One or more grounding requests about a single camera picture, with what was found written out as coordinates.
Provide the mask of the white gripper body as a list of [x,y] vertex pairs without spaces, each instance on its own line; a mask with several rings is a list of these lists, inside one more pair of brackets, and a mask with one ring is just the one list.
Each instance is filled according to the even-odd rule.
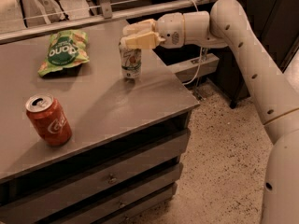
[[167,49],[184,45],[184,18],[181,13],[165,14],[156,21],[156,32],[163,39],[161,46]]

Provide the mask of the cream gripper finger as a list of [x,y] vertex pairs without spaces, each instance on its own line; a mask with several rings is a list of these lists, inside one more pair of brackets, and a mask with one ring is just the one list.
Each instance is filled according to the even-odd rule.
[[133,34],[137,34],[137,33],[142,32],[142,31],[146,31],[146,32],[154,31],[155,30],[155,25],[156,25],[156,20],[148,19],[148,20],[144,20],[144,21],[140,21],[140,22],[136,22],[136,23],[126,25],[122,29],[122,33],[124,35],[133,35]]
[[124,49],[155,49],[164,41],[158,33],[150,31],[125,36],[120,43]]

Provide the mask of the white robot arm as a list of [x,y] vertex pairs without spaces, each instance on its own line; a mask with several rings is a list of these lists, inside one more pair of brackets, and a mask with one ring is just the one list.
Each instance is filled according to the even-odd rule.
[[299,224],[299,94],[253,33],[239,2],[218,0],[209,12],[165,14],[127,25],[122,33],[126,49],[230,48],[273,143],[261,224]]

